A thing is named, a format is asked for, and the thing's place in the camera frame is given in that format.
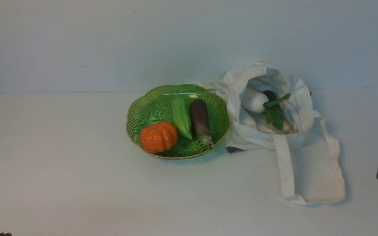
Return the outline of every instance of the orange pumpkin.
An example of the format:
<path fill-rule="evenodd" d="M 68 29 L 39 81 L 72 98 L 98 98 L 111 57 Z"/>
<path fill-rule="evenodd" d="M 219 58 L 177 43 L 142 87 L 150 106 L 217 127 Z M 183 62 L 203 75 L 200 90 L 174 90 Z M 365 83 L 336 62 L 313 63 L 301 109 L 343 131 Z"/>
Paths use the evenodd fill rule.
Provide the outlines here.
<path fill-rule="evenodd" d="M 170 122 L 160 122 L 141 131 L 141 143 L 152 154 L 170 150 L 177 143 L 177 130 Z"/>

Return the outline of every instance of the purple eggplant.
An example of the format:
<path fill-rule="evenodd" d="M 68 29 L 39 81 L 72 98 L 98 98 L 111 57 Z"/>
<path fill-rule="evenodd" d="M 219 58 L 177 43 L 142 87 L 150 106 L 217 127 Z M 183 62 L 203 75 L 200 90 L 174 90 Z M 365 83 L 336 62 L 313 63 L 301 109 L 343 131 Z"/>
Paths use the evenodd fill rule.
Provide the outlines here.
<path fill-rule="evenodd" d="M 196 99 L 190 105 L 190 117 L 192 120 L 192 127 L 196 135 L 204 145 L 213 148 L 213 138 L 210 132 L 210 125 L 208 122 L 207 105 L 204 100 Z"/>

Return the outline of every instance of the cloth bag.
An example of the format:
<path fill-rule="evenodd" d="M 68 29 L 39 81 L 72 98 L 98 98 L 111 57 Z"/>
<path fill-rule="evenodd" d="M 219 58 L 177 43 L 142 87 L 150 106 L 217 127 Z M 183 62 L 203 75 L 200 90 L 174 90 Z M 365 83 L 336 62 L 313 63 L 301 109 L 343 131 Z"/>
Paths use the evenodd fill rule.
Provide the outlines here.
<path fill-rule="evenodd" d="M 321 114 L 313 110 L 311 94 L 302 79 L 256 61 L 251 66 L 230 70 L 222 81 L 194 84 L 221 96 L 227 103 L 233 120 L 225 141 L 227 152 L 261 148 L 276 151 L 285 199 L 299 205 L 344 199 L 345 181 L 338 164 L 339 141 L 327 132 Z M 241 106 L 246 87 L 272 90 L 278 97 L 291 93 L 280 106 L 295 133 L 286 135 L 269 130 L 260 122 L 264 119 L 246 112 Z"/>

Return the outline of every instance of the green bowl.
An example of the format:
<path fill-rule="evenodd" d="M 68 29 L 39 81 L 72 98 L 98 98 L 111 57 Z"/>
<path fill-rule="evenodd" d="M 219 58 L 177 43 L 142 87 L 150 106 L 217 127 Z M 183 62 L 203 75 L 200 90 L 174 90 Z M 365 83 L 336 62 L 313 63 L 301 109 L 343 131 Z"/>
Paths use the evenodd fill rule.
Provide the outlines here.
<path fill-rule="evenodd" d="M 171 101 L 178 96 L 204 100 L 207 105 L 210 132 L 214 144 L 218 144 L 224 139 L 230 130 L 231 119 L 221 97 L 196 85 L 163 85 L 137 99 L 128 110 L 126 133 L 135 145 L 144 150 L 139 135 L 145 127 L 161 121 L 171 121 Z M 159 158 L 188 159 L 198 157 L 210 150 L 209 147 L 201 143 L 196 135 L 193 135 L 192 140 L 179 136 L 177 144 L 168 151 L 157 154 L 144 151 Z"/>

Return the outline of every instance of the white table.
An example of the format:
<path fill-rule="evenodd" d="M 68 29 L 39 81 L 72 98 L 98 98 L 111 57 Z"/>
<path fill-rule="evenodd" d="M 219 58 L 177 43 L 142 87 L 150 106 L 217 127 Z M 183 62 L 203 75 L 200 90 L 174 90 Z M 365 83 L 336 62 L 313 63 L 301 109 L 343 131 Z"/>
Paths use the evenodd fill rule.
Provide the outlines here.
<path fill-rule="evenodd" d="M 312 91 L 340 139 L 345 201 L 280 195 L 275 153 L 161 160 L 128 139 L 141 93 L 0 94 L 0 232 L 14 236 L 378 236 L 378 89 Z"/>

